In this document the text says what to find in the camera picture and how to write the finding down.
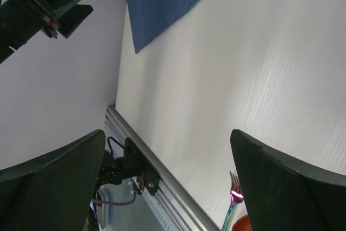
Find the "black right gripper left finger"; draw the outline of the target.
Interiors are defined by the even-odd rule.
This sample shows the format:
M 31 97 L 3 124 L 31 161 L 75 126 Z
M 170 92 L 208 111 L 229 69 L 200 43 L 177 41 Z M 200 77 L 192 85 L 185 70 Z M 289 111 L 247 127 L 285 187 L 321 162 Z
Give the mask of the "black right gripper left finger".
M 95 130 L 1 170 L 1 230 L 83 230 L 105 147 Z

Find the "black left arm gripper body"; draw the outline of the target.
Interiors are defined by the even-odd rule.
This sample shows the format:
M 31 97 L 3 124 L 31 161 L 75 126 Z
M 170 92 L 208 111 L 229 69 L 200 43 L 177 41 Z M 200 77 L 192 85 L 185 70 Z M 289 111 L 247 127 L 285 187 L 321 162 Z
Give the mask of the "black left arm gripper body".
M 1 3 L 1 62 L 39 31 L 56 38 L 57 29 L 56 21 L 39 9 L 34 0 L 6 0 Z

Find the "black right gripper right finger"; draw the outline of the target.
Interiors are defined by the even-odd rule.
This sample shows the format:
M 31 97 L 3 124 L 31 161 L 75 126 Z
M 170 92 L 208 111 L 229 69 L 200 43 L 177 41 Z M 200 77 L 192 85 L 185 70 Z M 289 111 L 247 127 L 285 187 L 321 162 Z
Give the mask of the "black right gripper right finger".
M 345 230 L 345 176 L 234 129 L 232 155 L 253 230 Z

